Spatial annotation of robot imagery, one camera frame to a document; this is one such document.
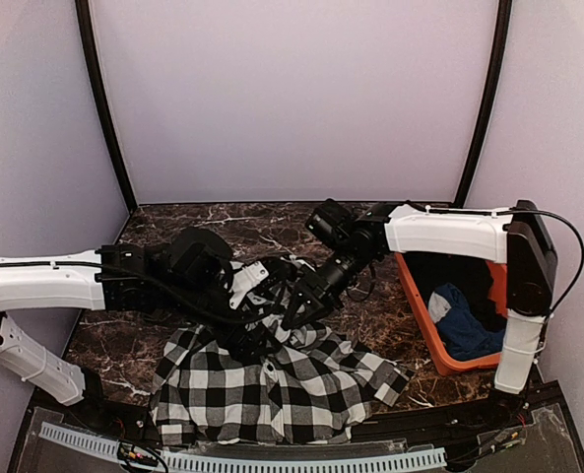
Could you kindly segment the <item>black white plaid shirt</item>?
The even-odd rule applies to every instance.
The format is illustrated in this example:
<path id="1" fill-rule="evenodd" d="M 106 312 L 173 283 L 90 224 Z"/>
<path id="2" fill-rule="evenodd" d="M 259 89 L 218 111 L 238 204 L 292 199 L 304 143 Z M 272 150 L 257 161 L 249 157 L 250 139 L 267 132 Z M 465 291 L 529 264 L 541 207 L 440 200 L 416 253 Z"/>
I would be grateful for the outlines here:
<path id="1" fill-rule="evenodd" d="M 173 333 L 150 398 L 163 444 L 346 443 L 373 402 L 394 406 L 414 375 L 320 322 L 292 331 L 277 316 L 265 324 L 282 346 L 247 364 L 203 325 Z"/>

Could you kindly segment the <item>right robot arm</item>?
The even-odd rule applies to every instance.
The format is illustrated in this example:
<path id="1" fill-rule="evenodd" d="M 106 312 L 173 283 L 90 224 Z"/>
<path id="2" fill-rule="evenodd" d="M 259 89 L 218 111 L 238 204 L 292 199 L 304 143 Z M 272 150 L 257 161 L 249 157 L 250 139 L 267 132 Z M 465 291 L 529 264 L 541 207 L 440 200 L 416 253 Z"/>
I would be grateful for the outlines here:
<path id="1" fill-rule="evenodd" d="M 557 256 L 543 222 L 547 216 L 529 200 L 490 210 L 380 202 L 357 216 L 327 199 L 305 225 L 333 254 L 295 283 L 282 325 L 291 330 L 341 307 L 340 295 L 356 276 L 390 253 L 452 254 L 502 264 L 508 324 L 494 377 L 497 390 L 479 407 L 480 420 L 498 428 L 517 410 L 514 394 L 526 385 L 559 304 L 553 296 Z"/>

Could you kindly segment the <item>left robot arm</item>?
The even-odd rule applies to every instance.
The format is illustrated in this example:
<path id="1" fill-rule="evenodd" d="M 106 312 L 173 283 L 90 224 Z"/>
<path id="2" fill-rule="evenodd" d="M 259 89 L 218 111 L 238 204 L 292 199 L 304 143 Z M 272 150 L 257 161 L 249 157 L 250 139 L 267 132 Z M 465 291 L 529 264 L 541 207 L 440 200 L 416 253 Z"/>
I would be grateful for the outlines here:
<path id="1" fill-rule="evenodd" d="M 28 336 L 10 311 L 78 308 L 91 311 L 172 310 L 213 328 L 257 320 L 241 309 L 248 294 L 270 275 L 261 261 L 235 261 L 217 234 L 188 228 L 169 243 L 104 245 L 74 254 L 0 257 L 0 365 L 75 406 L 95 430 L 115 421 L 102 398 L 98 374 L 63 361 Z"/>

